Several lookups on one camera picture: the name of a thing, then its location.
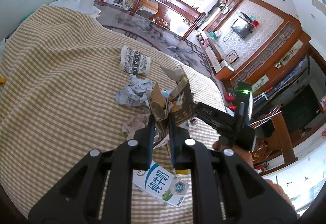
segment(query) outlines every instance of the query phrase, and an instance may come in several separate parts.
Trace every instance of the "floor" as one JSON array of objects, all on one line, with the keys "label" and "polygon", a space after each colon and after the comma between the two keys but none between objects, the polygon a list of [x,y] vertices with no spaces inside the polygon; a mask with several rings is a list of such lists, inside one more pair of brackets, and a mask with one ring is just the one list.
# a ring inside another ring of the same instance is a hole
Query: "floor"
[{"label": "floor", "polygon": [[[138,15],[141,15],[145,18],[148,18],[149,16],[151,16],[154,13],[155,13],[155,11],[150,10],[149,8],[144,8],[142,10],[137,11]],[[185,32],[189,29],[189,26],[183,21],[183,17],[181,17],[180,14],[178,14],[174,11],[171,11],[169,13],[169,17],[171,18],[170,31],[172,31],[180,36],[183,36],[185,34]],[[188,36],[187,40],[199,47],[202,46],[196,37],[195,31],[193,31]],[[225,90],[223,83],[219,80],[216,80],[216,84],[217,84],[217,87],[218,87],[219,91],[221,92],[221,94],[224,95],[226,93],[226,90]],[[224,105],[230,105],[230,103],[226,102],[226,100],[224,99],[224,96],[222,96],[222,97],[223,97]]]}]

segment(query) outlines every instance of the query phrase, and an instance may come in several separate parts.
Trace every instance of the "human hand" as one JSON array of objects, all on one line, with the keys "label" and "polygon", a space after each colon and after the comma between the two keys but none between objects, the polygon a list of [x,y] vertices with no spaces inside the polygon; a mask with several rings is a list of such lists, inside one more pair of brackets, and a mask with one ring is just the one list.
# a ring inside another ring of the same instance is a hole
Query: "human hand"
[{"label": "human hand", "polygon": [[[219,141],[216,141],[213,144],[213,149],[214,150],[218,150],[218,148],[219,148]],[[227,149],[227,148],[230,148],[230,147],[229,146],[226,146],[226,145],[222,145],[221,146],[221,150]],[[254,164],[252,162],[252,155],[251,155],[250,152],[245,151],[244,149],[242,149],[242,148],[240,148],[238,146],[233,146],[233,147],[231,147],[231,149],[233,149],[234,152],[237,153],[240,156],[240,158],[242,158],[245,162],[247,162],[247,164],[250,167],[254,168]]]}]

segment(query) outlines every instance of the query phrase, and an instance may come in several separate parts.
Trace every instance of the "wallpaper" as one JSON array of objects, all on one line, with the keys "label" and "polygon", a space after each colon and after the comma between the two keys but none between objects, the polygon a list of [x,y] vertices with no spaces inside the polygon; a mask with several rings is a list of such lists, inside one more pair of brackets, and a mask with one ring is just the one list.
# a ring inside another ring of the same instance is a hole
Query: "wallpaper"
[{"label": "wallpaper", "polygon": [[[231,25],[241,15],[240,12],[245,13],[249,17],[251,15],[254,16],[259,22],[259,25],[253,29],[253,33],[249,34],[244,40],[235,32],[230,33],[231,35],[228,34],[232,30]],[[283,21],[281,17],[266,8],[249,0],[243,0],[228,20],[220,27],[222,36],[218,39],[218,44],[225,55],[235,50],[239,59],[232,64],[232,67],[236,70],[266,42]]]}]

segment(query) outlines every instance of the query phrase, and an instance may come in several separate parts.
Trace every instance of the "crumpled paper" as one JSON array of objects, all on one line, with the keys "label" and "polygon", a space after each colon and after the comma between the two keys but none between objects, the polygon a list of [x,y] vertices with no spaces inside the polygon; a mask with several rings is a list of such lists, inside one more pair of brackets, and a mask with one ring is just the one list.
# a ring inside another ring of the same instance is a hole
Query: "crumpled paper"
[{"label": "crumpled paper", "polygon": [[138,79],[132,74],[129,76],[129,81],[132,84],[126,84],[122,90],[116,93],[115,100],[117,103],[129,107],[146,105],[146,90],[153,89],[153,82],[149,79]]},{"label": "crumpled paper", "polygon": [[[138,129],[145,128],[148,124],[149,116],[151,114],[136,114],[132,118],[130,118],[128,121],[122,123],[121,131],[123,133],[126,133],[127,140],[133,139],[135,136],[135,132]],[[160,140],[160,135],[157,130],[155,130],[155,136],[154,136],[154,145],[155,143]]]}]

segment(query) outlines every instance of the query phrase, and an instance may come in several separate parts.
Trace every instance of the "cable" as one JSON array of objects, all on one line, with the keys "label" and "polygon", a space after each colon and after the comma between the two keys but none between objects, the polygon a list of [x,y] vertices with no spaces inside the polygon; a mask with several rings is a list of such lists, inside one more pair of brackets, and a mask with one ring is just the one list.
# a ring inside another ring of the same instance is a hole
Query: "cable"
[{"label": "cable", "polygon": [[266,120],[265,122],[263,122],[263,123],[261,123],[260,125],[258,125],[258,126],[255,127],[255,128],[257,128],[257,127],[261,126],[262,124],[266,123],[267,121],[269,121],[273,116],[275,116],[275,115],[277,115],[277,114],[279,114],[279,113],[281,113],[281,112],[282,112],[282,111],[279,111],[279,112],[277,112],[277,113],[275,113],[275,114],[273,114],[273,115],[271,115],[271,116],[269,116],[269,117],[263,118],[263,119],[261,119],[261,120],[259,120],[259,121],[256,121],[256,122],[253,122],[252,124],[250,124],[250,126],[252,126],[253,124],[256,124],[256,123],[258,123],[258,122],[261,122],[261,121]]},{"label": "cable", "polygon": [[228,36],[229,33],[231,33],[231,34],[229,35],[229,37],[228,37],[226,40],[225,40],[225,37],[226,37],[226,36],[224,36],[224,37],[223,37],[223,42],[226,42],[227,40],[229,40],[233,32],[234,32],[234,30],[229,31],[229,32],[226,34],[226,36]]}]

